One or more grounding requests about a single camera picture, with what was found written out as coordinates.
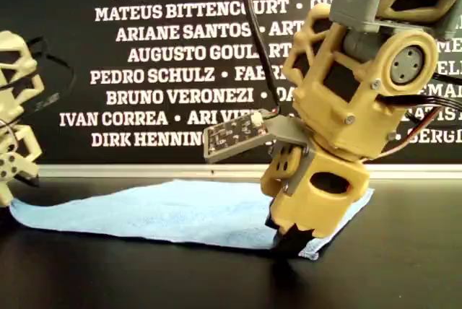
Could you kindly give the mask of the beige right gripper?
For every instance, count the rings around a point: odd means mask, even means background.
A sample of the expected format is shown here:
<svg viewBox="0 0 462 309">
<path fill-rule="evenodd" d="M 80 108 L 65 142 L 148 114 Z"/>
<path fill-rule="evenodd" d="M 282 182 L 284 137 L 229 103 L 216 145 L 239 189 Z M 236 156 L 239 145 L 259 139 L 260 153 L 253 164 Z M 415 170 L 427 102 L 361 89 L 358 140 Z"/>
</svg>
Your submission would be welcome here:
<svg viewBox="0 0 462 309">
<path fill-rule="evenodd" d="M 277 258 L 295 258 L 309 242 L 331 235 L 369 183 L 363 164 L 318 149 L 303 177 L 302 198 L 277 196 L 297 171 L 301 157 L 301 146 L 273 146 L 271 162 L 260 179 L 262 193 L 272 198 L 270 227 L 276 233 L 271 253 Z"/>
</svg>

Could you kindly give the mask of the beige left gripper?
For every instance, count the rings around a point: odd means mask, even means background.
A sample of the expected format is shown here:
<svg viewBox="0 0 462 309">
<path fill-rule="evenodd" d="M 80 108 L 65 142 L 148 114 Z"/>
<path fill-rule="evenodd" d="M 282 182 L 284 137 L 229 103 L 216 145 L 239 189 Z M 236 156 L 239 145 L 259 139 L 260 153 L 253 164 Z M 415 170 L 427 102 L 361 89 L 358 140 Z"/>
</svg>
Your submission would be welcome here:
<svg viewBox="0 0 462 309">
<path fill-rule="evenodd" d="M 13 200 L 9 181 L 15 179 L 32 187 L 39 186 L 38 166 L 34 161 L 41 155 L 42 149 L 30 126 L 7 126 L 1 122 L 1 208 L 8 207 Z"/>
</svg>

